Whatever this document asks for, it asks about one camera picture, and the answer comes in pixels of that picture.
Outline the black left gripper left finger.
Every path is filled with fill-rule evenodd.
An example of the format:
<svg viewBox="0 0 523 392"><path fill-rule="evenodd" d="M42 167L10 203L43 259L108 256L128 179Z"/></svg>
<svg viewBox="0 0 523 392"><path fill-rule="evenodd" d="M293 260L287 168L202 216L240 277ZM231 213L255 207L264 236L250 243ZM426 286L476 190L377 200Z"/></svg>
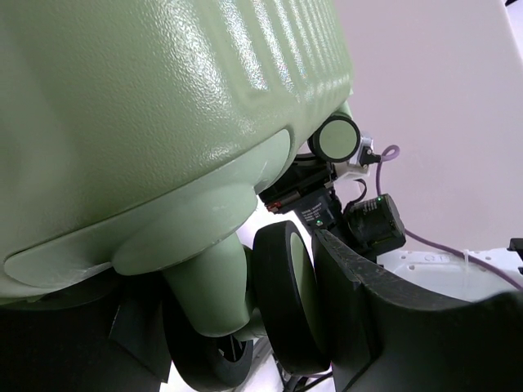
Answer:
<svg viewBox="0 0 523 392"><path fill-rule="evenodd" d="M155 277L105 285L76 304L1 308L3 391L158 391L171 357Z"/></svg>

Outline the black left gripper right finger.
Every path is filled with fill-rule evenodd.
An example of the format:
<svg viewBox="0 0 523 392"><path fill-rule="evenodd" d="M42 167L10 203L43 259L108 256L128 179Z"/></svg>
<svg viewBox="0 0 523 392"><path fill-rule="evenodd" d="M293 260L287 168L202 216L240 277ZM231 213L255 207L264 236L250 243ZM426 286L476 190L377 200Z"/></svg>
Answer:
<svg viewBox="0 0 523 392"><path fill-rule="evenodd" d="M314 233L338 391L519 391L522 295L466 302L419 287Z"/></svg>

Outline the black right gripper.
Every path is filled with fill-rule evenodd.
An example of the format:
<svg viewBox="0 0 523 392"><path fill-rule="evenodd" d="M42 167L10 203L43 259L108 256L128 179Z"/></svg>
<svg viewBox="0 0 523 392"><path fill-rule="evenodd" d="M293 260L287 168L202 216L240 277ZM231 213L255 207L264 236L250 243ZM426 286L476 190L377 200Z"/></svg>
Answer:
<svg viewBox="0 0 523 392"><path fill-rule="evenodd" d="M299 154L260 199L269 212L295 213L309 234L326 229L345 241L347 224L333 186L336 179L332 163L312 153Z"/></svg>

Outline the light green hard suitcase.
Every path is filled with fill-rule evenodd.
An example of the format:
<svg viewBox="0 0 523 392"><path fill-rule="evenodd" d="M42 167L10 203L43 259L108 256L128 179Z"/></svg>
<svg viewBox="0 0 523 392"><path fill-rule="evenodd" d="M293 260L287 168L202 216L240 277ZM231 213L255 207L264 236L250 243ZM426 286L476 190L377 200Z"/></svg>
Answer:
<svg viewBox="0 0 523 392"><path fill-rule="evenodd" d="M1 308L155 277L195 390L241 385L258 333L328 368L295 224L237 232L351 79L330 1L2 2Z"/></svg>

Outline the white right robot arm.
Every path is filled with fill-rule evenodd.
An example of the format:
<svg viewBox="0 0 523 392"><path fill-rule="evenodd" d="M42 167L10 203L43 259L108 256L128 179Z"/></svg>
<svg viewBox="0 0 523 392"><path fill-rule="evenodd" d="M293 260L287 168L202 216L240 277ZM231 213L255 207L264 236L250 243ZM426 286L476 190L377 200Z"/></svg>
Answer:
<svg viewBox="0 0 523 392"><path fill-rule="evenodd" d="M327 229L359 255L420 287L465 301L522 289L522 241L507 249L455 250L409 232L392 197L365 194L343 205L334 184L348 166L301 154L261 200L269 212L292 212L308 233Z"/></svg>

